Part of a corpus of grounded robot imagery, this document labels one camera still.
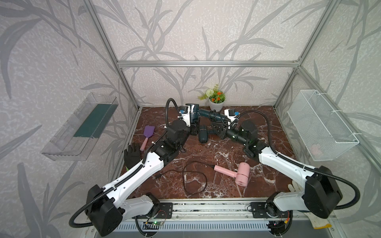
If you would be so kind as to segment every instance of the metal vent grille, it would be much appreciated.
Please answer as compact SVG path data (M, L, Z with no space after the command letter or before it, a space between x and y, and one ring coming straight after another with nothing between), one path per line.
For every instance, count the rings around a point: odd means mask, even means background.
M174 231L267 231L267 221L166 221L159 230ZM142 230L144 223L139 222ZM135 222L122 222L114 232L135 232Z

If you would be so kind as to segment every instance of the white wire basket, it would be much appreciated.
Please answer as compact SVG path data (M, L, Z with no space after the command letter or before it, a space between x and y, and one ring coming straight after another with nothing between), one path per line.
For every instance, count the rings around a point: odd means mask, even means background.
M314 161L333 160L359 143L317 90L300 90L288 115Z

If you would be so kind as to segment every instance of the brown marble surface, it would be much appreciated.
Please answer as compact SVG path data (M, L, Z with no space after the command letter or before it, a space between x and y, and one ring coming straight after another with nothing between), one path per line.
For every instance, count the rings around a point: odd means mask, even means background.
M229 108L235 108L235 110L240 113L255 109L266 114L272 123L271 135L275 149L291 158L295 158L273 107L242 106ZM139 145L142 144L145 139L143 135L144 127L147 125L155 126L154 135L149 138L147 147L151 144L151 141L155 141L164 132L164 111L164 107L143 108L133 136L133 142L137 142ZM169 109L169 122L176 118L175 111L174 107ZM268 143L267 126L264 118L257 113L248 113L241 117L239 123L249 118L254 120L259 129L259 139ZM209 119L202 117L201 125L210 126ZM149 177L149 179L130 195L130 198L139 197L148 192L151 192L158 199L268 197L275 191L289 192L287 184L291 183L290 178L266 165L249 159L242 151L242 145L234 143L228 138L220 140L216 135L209 135L209 141L205 144L201 144L198 140L198 136L189 136L184 147L188 150L186 153L180 153L176 159L170 162L161 171ZM247 162L251 166L248 186L238 186L235 184L234 178L215 172L211 167L199 163L193 163L187 166L187 170L200 171L207 176L207 188L202 193L196 195L187 194L183 188L181 173L172 171L158 179L154 178L154 176L159 173L170 169L181 171L184 165L195 160L212 165L219 165L233 171L237 171L240 162ZM189 192L194 193L201 191L203 186L205 186L205 178L202 175L186 173L186 188Z

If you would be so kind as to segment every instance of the pink hair dryer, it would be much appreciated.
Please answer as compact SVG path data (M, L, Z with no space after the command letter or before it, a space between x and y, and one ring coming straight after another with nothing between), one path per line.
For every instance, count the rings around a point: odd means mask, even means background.
M245 162L241 162L238 165L238 171L237 172L225 169L225 168L218 166L218 165L215 166L215 171L235 178L235 183L240 185L240 186L243 186L243 187L246 187L248 182L249 182L250 165L248 163L245 163Z

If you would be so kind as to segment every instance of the potted plant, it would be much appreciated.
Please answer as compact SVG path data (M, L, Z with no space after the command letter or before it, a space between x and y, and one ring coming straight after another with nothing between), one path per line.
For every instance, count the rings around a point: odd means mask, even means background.
M211 110L216 110L216 112L221 111L225 102L225 94L218 90L218 84L216 84L213 89L207 89L205 94L199 97L200 100L204 100L206 98L209 101L209 107Z

